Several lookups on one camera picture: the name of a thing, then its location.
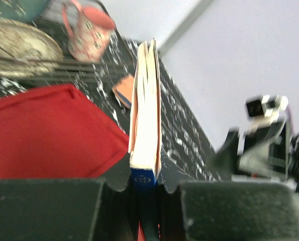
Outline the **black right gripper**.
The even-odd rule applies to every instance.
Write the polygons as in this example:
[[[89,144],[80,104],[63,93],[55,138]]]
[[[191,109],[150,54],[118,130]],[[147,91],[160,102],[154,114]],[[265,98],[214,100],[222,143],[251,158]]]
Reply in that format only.
[[[280,118],[246,133],[243,152],[239,154],[239,129],[229,129],[223,145],[209,158],[209,168],[222,175],[255,174],[285,181],[289,178],[290,137],[288,120]]]

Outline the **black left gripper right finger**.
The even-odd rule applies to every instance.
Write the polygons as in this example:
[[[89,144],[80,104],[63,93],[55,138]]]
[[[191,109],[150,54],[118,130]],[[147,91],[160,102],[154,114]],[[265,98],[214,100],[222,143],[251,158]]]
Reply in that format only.
[[[271,182],[207,182],[162,153],[162,240],[299,240],[299,195]]]

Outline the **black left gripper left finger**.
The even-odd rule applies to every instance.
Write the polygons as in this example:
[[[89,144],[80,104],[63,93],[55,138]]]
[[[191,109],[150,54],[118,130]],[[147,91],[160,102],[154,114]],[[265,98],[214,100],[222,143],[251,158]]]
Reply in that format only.
[[[0,180],[0,240],[137,240],[126,155],[99,178]]]

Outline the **blue Animal Farm book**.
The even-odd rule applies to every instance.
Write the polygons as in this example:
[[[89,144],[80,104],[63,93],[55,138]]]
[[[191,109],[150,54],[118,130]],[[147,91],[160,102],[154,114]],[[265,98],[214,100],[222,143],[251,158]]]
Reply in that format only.
[[[160,71],[156,40],[137,49],[132,90],[129,147],[131,177],[138,196],[139,221],[145,240],[159,240],[156,205],[161,170]]]

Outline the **red backpack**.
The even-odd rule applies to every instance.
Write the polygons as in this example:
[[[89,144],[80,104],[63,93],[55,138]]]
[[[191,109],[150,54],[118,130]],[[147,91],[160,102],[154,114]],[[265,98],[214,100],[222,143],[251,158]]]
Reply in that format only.
[[[73,85],[0,99],[0,180],[99,178],[128,136]]]

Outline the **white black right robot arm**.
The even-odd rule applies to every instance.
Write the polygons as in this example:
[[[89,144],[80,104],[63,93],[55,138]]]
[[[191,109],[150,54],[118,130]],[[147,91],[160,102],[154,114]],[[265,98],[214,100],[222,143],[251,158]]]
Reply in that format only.
[[[273,181],[290,184],[299,194],[299,133],[292,134],[290,121],[279,119],[259,124],[244,134],[239,147],[239,130],[230,129],[222,147],[207,160],[207,166],[235,181]]]

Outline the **pink leather wallet notebook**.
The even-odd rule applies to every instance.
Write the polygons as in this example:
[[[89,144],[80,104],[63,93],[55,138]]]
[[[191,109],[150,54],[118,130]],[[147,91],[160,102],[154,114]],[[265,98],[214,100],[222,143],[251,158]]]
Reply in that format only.
[[[112,87],[116,98],[128,109],[131,108],[133,84],[134,76],[127,75]]]

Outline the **pink patterned mug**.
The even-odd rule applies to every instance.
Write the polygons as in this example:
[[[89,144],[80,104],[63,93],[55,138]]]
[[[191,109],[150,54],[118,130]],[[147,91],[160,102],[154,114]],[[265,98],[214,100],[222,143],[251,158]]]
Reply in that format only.
[[[77,9],[77,22],[71,27],[67,9]],[[66,27],[71,55],[80,62],[99,62],[116,30],[113,19],[104,11],[92,6],[83,7],[78,1],[67,1],[62,5],[62,17]]]

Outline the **beige patterned small plate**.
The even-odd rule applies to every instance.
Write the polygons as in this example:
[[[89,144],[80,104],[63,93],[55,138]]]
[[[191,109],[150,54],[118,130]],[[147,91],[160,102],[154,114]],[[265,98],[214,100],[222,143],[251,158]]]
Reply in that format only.
[[[0,18],[0,76],[42,75],[53,71],[62,60],[61,48],[45,32]]]

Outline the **dark teal plate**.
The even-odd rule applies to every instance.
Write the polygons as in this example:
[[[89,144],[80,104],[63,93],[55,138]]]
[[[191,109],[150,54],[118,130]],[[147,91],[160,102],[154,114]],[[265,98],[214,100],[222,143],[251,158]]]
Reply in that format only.
[[[0,18],[32,22],[48,7],[49,0],[0,0]]]

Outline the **aluminium frame rail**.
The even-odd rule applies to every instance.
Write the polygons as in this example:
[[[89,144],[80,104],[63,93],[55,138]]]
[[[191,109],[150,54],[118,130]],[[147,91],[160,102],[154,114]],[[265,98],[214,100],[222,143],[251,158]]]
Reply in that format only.
[[[159,53],[161,56],[166,55],[172,49],[172,47],[192,27],[192,25],[198,20],[198,18],[204,14],[204,12],[208,9],[208,7],[213,2],[214,2],[213,0],[198,1],[195,7],[191,11],[189,11],[189,13],[183,18],[183,20],[174,28],[174,30],[162,42],[162,44],[159,47]]]

